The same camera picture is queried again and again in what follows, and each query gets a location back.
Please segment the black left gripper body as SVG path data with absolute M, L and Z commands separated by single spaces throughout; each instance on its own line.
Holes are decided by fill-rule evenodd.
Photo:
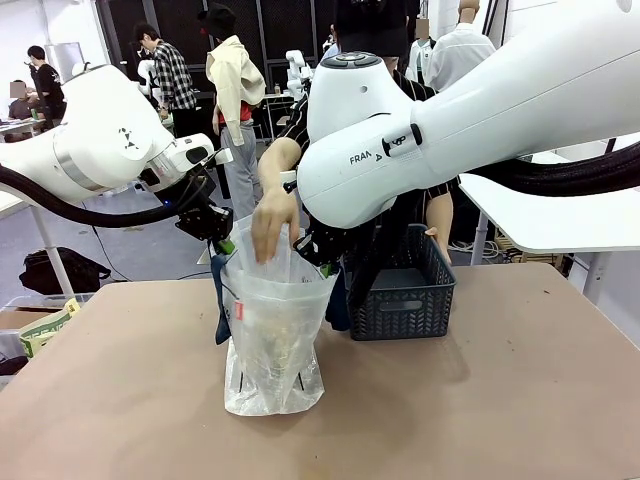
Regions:
M 204 193 L 198 193 L 178 214 L 175 226 L 200 240 L 219 243 L 233 228 L 233 209 L 216 205 Z

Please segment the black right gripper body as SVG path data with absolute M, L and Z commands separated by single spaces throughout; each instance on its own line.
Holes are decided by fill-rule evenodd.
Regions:
M 318 254 L 342 255 L 352 244 L 352 231 L 330 227 L 311 219 L 309 227 L 305 230 L 305 235 L 311 234 L 314 243 L 317 245 Z

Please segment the person's right hand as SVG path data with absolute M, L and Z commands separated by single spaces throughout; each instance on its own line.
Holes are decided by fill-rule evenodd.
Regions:
M 284 225 L 288 226 L 289 241 L 293 245 L 299 239 L 299 206 L 293 194 L 275 187 L 263 195 L 252 217 L 251 237 L 259 264 L 275 256 Z

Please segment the person's left hand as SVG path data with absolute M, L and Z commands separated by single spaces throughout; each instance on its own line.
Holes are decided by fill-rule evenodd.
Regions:
M 446 241 L 440 236 L 438 229 L 436 227 L 430 227 L 426 230 L 425 235 L 434 240 L 444 260 L 449 266 L 451 266 L 452 261 L 448 252 L 448 245 Z

